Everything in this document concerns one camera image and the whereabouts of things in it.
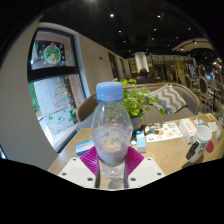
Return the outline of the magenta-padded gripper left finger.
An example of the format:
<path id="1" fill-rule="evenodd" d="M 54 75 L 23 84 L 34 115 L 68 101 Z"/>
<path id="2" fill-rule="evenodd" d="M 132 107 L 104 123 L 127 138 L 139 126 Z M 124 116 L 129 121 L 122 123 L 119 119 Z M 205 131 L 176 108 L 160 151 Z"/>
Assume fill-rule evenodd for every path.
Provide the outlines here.
<path id="1" fill-rule="evenodd" d="M 58 176 L 84 188 L 98 188 L 100 167 L 96 148 L 91 147 L 80 157 L 72 157 Z"/>

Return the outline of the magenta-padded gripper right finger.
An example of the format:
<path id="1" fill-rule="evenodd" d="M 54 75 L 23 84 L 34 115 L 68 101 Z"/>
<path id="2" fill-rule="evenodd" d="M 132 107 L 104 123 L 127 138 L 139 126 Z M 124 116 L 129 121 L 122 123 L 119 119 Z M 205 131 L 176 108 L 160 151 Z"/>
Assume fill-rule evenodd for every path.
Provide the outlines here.
<path id="1" fill-rule="evenodd" d="M 133 147 L 128 148 L 124 168 L 124 187 L 139 188 L 165 177 L 152 157 L 144 157 Z"/>

